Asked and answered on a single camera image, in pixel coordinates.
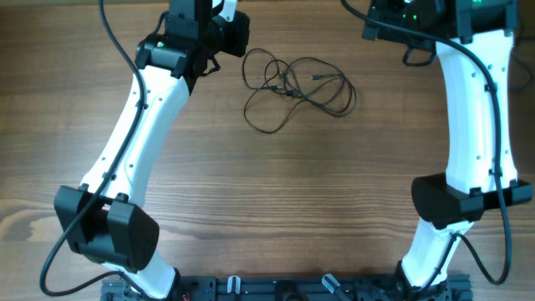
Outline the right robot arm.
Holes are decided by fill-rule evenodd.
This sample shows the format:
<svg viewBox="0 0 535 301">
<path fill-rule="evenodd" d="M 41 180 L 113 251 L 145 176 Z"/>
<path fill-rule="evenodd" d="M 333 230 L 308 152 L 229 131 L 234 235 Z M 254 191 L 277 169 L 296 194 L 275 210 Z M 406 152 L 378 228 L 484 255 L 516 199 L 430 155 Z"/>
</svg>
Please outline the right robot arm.
<svg viewBox="0 0 535 301">
<path fill-rule="evenodd" d="M 419 223 L 398 277 L 409 298 L 442 292 L 448 264 L 484 213 L 532 199 L 510 151 L 508 69 L 516 0 L 373 1 L 363 36 L 402 43 L 439 61 L 446 85 L 449 155 L 442 173 L 413 180 Z"/>
</svg>

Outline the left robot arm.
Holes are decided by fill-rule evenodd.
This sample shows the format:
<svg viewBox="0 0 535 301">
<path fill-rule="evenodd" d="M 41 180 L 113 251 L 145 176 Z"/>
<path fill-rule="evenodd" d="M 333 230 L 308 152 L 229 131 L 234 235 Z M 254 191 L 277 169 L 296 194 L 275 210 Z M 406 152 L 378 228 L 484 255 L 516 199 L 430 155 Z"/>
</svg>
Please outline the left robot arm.
<svg viewBox="0 0 535 301">
<path fill-rule="evenodd" d="M 59 245 L 121 277 L 144 300 L 185 300 L 178 270 L 157 252 L 158 223 L 143 209 L 167 133 L 219 53 L 242 57 L 249 17 L 233 1 L 173 1 L 127 59 L 133 81 L 99 159 L 79 186 L 59 188 Z"/>
</svg>

